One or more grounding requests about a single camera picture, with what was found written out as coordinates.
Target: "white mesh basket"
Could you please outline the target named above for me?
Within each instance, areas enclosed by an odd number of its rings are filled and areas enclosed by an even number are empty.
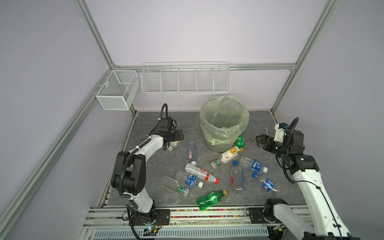
[[[231,91],[229,63],[182,64],[143,63],[142,92],[144,94],[220,94]]]
[[[129,110],[139,85],[136,71],[113,70],[96,97],[105,110]]]

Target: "green sprite bottle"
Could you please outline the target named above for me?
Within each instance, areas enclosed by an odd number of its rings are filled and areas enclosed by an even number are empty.
[[[237,137],[235,145],[240,149],[240,151],[244,152],[245,141],[243,132]]]
[[[215,204],[217,204],[222,197],[227,195],[226,190],[221,190],[221,191],[213,191],[208,193],[204,197],[199,197],[197,199],[197,204],[199,205],[200,210],[205,210]]]

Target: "table surface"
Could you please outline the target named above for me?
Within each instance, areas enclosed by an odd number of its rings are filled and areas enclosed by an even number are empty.
[[[134,124],[131,136],[127,143],[127,150],[143,142],[146,134],[157,124],[159,112],[139,112]],[[177,121],[177,129],[184,132],[184,141],[180,141],[175,149],[157,150],[147,160],[147,180],[145,188],[149,196],[155,201],[157,207],[168,206],[193,206],[197,205],[197,198],[213,191],[226,189],[228,195],[223,197],[218,205],[264,205],[268,198],[281,198],[290,205],[306,204],[304,196],[297,184],[291,184],[285,178],[281,167],[276,162],[275,156],[256,145],[255,137],[264,134],[264,127],[268,128],[270,136],[274,136],[275,122],[268,111],[250,111],[249,124],[244,131],[246,157],[260,161],[268,168],[268,172],[257,179],[252,177],[251,170],[245,170],[245,191],[235,193],[232,190],[231,168],[232,162],[223,164],[213,169],[210,163],[216,159],[218,154],[208,150],[204,145],[204,135],[200,127],[199,112],[175,112],[169,115]],[[164,174],[175,177],[177,170],[184,169],[188,161],[188,139],[196,140],[197,155],[199,157],[197,166],[205,169],[213,176],[220,179],[219,184],[204,182],[203,188],[190,189],[188,196],[173,193],[159,185]],[[278,191],[267,192],[262,188],[261,179],[270,179],[275,183],[274,189]],[[108,206],[126,205],[127,200],[119,197],[116,189],[112,189],[108,200]]]

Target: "mesh basket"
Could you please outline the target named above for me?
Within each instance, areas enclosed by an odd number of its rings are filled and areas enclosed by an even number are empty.
[[[229,63],[159,64],[143,63],[141,88],[144,94],[215,94],[231,91]]]
[[[129,110],[139,84],[136,71],[113,70],[96,97],[105,110]]]

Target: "blue label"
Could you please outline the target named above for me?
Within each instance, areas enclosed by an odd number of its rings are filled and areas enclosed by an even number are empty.
[[[270,192],[274,185],[275,185],[274,182],[272,182],[271,180],[267,179],[265,181],[265,183],[263,184],[263,188],[265,190],[267,190],[268,192]]]
[[[190,174],[187,178],[187,186],[195,187],[197,182],[197,176]]]
[[[262,163],[254,160],[251,165],[251,170],[254,172],[259,172],[261,167],[262,167]]]

